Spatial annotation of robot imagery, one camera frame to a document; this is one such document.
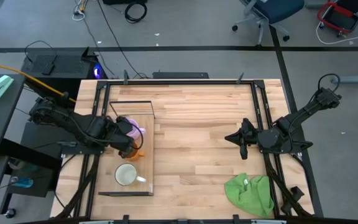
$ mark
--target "power cord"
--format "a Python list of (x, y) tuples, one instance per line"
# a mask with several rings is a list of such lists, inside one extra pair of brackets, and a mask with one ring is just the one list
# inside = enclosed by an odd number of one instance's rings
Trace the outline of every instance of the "power cord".
[(137, 72), (136, 69), (132, 66), (132, 64), (131, 64), (130, 61), (128, 60), (127, 56), (125, 55), (124, 51), (122, 50), (121, 46), (119, 45), (119, 42), (118, 42), (118, 40), (117, 40), (116, 35), (114, 34), (114, 32), (113, 32), (112, 29), (111, 29), (111, 26), (110, 26), (110, 24), (109, 24), (109, 22), (108, 22), (108, 20), (107, 20), (107, 18), (106, 18), (106, 15), (104, 14), (102, 5), (100, 5), (99, 0), (97, 0), (97, 2), (98, 2), (98, 4), (99, 4), (100, 10), (101, 10), (102, 15), (103, 15), (103, 17), (104, 17), (104, 20), (106, 21), (106, 24), (107, 24), (107, 26), (109, 27), (109, 30), (110, 30), (110, 32), (112, 33), (112, 36), (114, 37), (114, 40), (116, 41), (119, 50), (121, 51), (122, 55), (124, 56), (124, 58), (125, 58), (126, 61), (128, 62), (129, 66), (130, 66), (130, 67), (133, 69), (133, 71), (135, 71), (135, 73), (136, 73), (136, 75), (135, 75), (133, 78), (135, 78), (136, 76), (139, 76), (141, 79), (143, 79), (143, 78), (150, 78), (150, 77), (148, 77), (147, 75), (144, 75), (144, 73), (139, 73), (139, 72)]
[(29, 115), (28, 113), (26, 113), (26, 112), (20, 110), (19, 108), (15, 108), (15, 110), (18, 110), (18, 111), (20, 111), (20, 112), (22, 112), (22, 113), (24, 113), (24, 114), (26, 114), (26, 115)]
[[(34, 78), (32, 77), (31, 75), (28, 75), (16, 68), (11, 68), (11, 67), (8, 67), (8, 66), (4, 66), (4, 65), (0, 65), (0, 68), (3, 68), (3, 69), (6, 69), (6, 70), (10, 70), (10, 71), (13, 71), (13, 72), (17, 72), (23, 76), (25, 76), (26, 78), (28, 78), (29, 80), (32, 80), (33, 82), (36, 82), (38, 83), (39, 85), (42, 85), (43, 87), (47, 88), (48, 90), (60, 95), (60, 96), (64, 96), (64, 94), (56, 89), (54, 89), (53, 87), (50, 87), (49, 85), (45, 84), (44, 82), (40, 81), (39, 79), (37, 78)], [(70, 101), (76, 103), (76, 100), (74, 100), (73, 98), (69, 98)]]
[[(332, 6), (328, 7), (327, 11), (324, 13), (324, 15), (322, 16), (322, 18), (324, 18), (326, 16), (326, 14), (328, 13), (328, 11), (332, 8)], [(317, 27), (316, 27), (316, 35), (317, 35), (317, 38), (318, 40), (322, 43), (322, 44), (326, 44), (326, 45), (331, 45), (331, 44), (339, 44), (339, 43), (342, 43), (342, 42), (345, 42), (345, 41), (350, 41), (350, 40), (356, 40), (358, 39), (358, 37), (353, 37), (353, 38), (349, 38), (349, 39), (345, 39), (345, 40), (340, 40), (340, 41), (336, 41), (336, 42), (324, 42), (321, 40), (320, 36), (318, 35), (318, 29), (320, 28), (320, 25), (324, 25), (323, 22), (319, 22), (317, 24)]]
[[(75, 156), (76, 156), (76, 155), (74, 154), (74, 155), (72, 155), (70, 158), (68, 158), (68, 159), (66, 160), (66, 162), (63, 163), (62, 167), (60, 168), (60, 171), (61, 171), (61, 170), (63, 169), (63, 167), (64, 167), (70, 160), (72, 160)], [(65, 209), (66, 206), (64, 206), (64, 204), (63, 204), (62, 201), (59, 199), (59, 197), (57, 197), (56, 191), (54, 191), (53, 193), (55, 194), (55, 197), (56, 197), (57, 201), (59, 202), (59, 204), (63, 207), (63, 209)]]
[(309, 172), (308, 170), (305, 168), (305, 165), (303, 164), (303, 161), (295, 154), (291, 154), (291, 156), (296, 160), (298, 161), (298, 163), (302, 166), (304, 172), (305, 172), (305, 176), (306, 176), (306, 182), (308, 184), (308, 188), (309, 188), (309, 194), (310, 194), (310, 200), (312, 201), (313, 203), (313, 191), (311, 189), (311, 183), (310, 183), (310, 175), (309, 175)]
[[(135, 5), (140, 5), (143, 7), (144, 9), (144, 12), (143, 12), (143, 15), (140, 16), (139, 18), (133, 18), (132, 16), (129, 15), (129, 10), (131, 9), (132, 6), (135, 6)], [(113, 9), (115, 9), (116, 11), (120, 12), (121, 14), (123, 14), (125, 16), (125, 20), (130, 23), (130, 24), (135, 24), (135, 23), (138, 23), (140, 22), (142, 19), (144, 19), (144, 17), (146, 16), (147, 14), (147, 6), (146, 4), (142, 3), (142, 2), (132, 2), (130, 3), (126, 8), (125, 8), (125, 11), (122, 12), (121, 10), (117, 9), (116, 7), (114, 6), (110, 6), (112, 7)]]
[[(317, 96), (317, 94), (320, 93), (321, 80), (322, 80), (323, 78), (325, 78), (325, 77), (328, 77), (328, 76), (335, 76), (335, 77), (337, 78), (337, 83), (336, 83), (336, 86), (335, 86), (335, 89), (333, 90), (333, 92), (335, 92), (335, 91), (339, 88), (339, 86), (340, 86), (340, 84), (341, 84), (341, 77), (339, 77), (339, 75), (336, 75), (336, 74), (333, 74), (333, 73), (325, 74), (325, 75), (323, 75), (322, 77), (320, 77), (320, 79), (318, 80), (317, 91), (313, 94), (313, 96), (311, 96), (311, 98), (310, 98), (310, 100), (309, 100), (308, 103), (310, 103), (310, 102)], [(293, 127), (294, 122), (295, 122), (298, 118), (300, 118), (302, 115), (304, 115), (305, 113), (307, 113), (307, 111), (304, 111), (304, 112), (300, 113), (296, 118), (294, 118), (294, 120), (292, 120), (292, 122), (290, 123), (290, 125), (289, 125), (289, 127), (288, 127), (288, 130), (289, 130), (289, 131), (288, 131), (288, 138), (289, 138), (290, 144), (291, 144), (291, 149), (290, 149), (290, 151), (292, 151), (292, 149), (293, 149), (293, 140), (292, 140), (291, 131), (290, 131), (290, 130), (291, 130), (291, 127)]]
[(35, 93), (34, 90), (32, 90), (32, 89), (30, 89), (29, 87), (26, 87), (26, 86), (23, 86), (23, 90), (27, 90), (27, 91), (31, 91), (31, 92)]
[[(73, 17), (72, 19), (74, 21), (81, 21), (83, 19), (85, 19), (85, 5), (82, 5), (81, 8), (80, 8), (80, 4), (81, 2), (84, 3), (86, 1), (86, 3), (88, 3), (88, 0), (80, 0), (78, 3), (76, 0), (74, 0), (76, 6), (74, 7), (74, 10), (73, 10)], [(75, 16), (78, 16), (80, 15), (81, 17), (79, 19), (75, 19)]]
[(27, 53), (27, 48), (30, 47), (30, 46), (33, 45), (33, 44), (36, 44), (36, 43), (44, 43), (44, 44), (48, 45), (48, 47), (50, 47), (50, 48), (55, 52), (55, 58), (51, 61), (51, 63), (53, 63), (53, 61), (57, 58), (57, 52), (56, 52), (56, 50), (55, 50), (51, 45), (49, 45), (48, 43), (46, 43), (46, 42), (43, 41), (43, 40), (37, 40), (37, 41), (34, 41), (33, 43), (27, 45), (27, 46), (24, 48), (25, 57), (26, 57), (27, 59), (29, 59), (29, 61), (30, 61), (31, 63), (34, 63), (34, 61), (29, 57), (29, 55), (28, 55), (28, 53)]
[[(44, 146), (45, 146), (45, 145), (43, 145), (43, 146), (37, 146), (37, 147), (34, 147), (33, 149), (37, 149), (37, 148), (44, 147)], [(63, 163), (63, 165), (60, 167), (59, 172), (60, 172), (60, 171), (62, 170), (62, 168), (63, 168), (70, 160), (72, 160), (75, 156), (76, 156), (76, 155), (72, 155), (65, 163)], [(39, 176), (39, 177), (34, 177), (33, 180), (37, 180), (37, 179), (41, 179), (41, 178), (44, 178), (44, 177), (48, 177), (48, 176), (50, 176), (50, 175), (52, 175), (52, 174), (42, 175), (42, 176)], [(25, 182), (25, 181), (27, 181), (27, 179), (26, 179), (26, 180), (22, 180), (22, 181), (18, 181), (18, 182), (14, 182), (14, 183), (9, 183), (9, 184), (7, 184), (7, 185), (3, 185), (2, 187), (0, 187), (0, 189), (3, 189), (3, 188), (5, 188), (5, 187), (8, 187), (8, 186), (10, 186), (10, 185), (17, 184), (17, 183), (20, 183), (20, 182)]]

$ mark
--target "yellow cable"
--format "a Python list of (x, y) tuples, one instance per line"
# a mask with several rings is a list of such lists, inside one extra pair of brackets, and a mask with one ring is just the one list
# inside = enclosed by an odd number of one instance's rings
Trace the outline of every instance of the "yellow cable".
[[(54, 92), (54, 93), (59, 94), (60, 96), (63, 96), (63, 95), (64, 95), (62, 92), (60, 92), (60, 91), (58, 91), (58, 90), (56, 90), (56, 89), (54, 89), (54, 88), (48, 86), (47, 84), (41, 82), (40, 80), (38, 80), (38, 79), (36, 79), (36, 78), (34, 78), (34, 77), (32, 77), (32, 76), (30, 76), (30, 75), (28, 75), (28, 74), (22, 72), (22, 71), (20, 71), (20, 70), (18, 70), (18, 69), (16, 69), (16, 68), (11, 68), (11, 67), (4, 66), (4, 65), (0, 65), (0, 68), (7, 69), (7, 70), (10, 70), (10, 71), (13, 71), (13, 72), (17, 72), (17, 73), (19, 73), (19, 74), (21, 74), (21, 75), (24, 75), (26, 78), (28, 78), (28, 79), (30, 79), (30, 80), (32, 80), (32, 81), (38, 83), (39, 85), (42, 85), (43, 87), (47, 88), (48, 90), (50, 90), (50, 91), (52, 91), (52, 92)], [(72, 99), (72, 98), (69, 98), (69, 100), (72, 101), (72, 102), (74, 102), (74, 103), (76, 103), (76, 101), (75, 101), (74, 99)]]
[(85, 1), (86, 1), (86, 0), (83, 0), (83, 1), (82, 1), (82, 5), (81, 5), (81, 7), (80, 7), (80, 11), (81, 11), (81, 12), (84, 12), (84, 11), (85, 11)]

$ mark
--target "purple object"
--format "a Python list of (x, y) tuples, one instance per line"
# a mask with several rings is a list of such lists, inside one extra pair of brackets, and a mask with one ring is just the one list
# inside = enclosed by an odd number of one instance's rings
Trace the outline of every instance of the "purple object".
[[(127, 118), (127, 120), (133, 124), (134, 126), (138, 127), (140, 129), (140, 131), (142, 132), (142, 134), (145, 134), (146, 133), (146, 129), (144, 128), (140, 128), (139, 125), (137, 124), (137, 122), (134, 120), (134, 119), (129, 119)], [(132, 131), (128, 132), (127, 133), (127, 136), (133, 138), (133, 139), (138, 139), (140, 137), (140, 132), (137, 128), (133, 127), (132, 126)]]

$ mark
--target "white mug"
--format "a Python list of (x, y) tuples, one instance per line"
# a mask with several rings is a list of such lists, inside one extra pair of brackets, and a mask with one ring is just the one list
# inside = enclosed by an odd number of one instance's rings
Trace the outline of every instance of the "white mug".
[(145, 178), (137, 176), (136, 168), (132, 164), (121, 164), (116, 169), (115, 176), (117, 183), (123, 186), (131, 185), (135, 182), (135, 180), (139, 182), (146, 182)]

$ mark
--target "office chair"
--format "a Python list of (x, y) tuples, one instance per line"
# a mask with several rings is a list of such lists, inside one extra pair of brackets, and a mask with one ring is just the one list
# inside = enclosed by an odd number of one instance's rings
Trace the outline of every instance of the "office chair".
[(234, 26), (232, 26), (232, 30), (238, 30), (238, 24), (256, 20), (256, 23), (259, 24), (258, 47), (260, 47), (260, 43), (262, 43), (265, 24), (283, 33), (283, 40), (288, 41), (290, 39), (290, 33), (284, 27), (278, 25), (277, 22), (294, 15), (305, 5), (304, 0), (240, 0), (240, 2), (246, 7), (244, 9), (246, 18), (235, 22)]

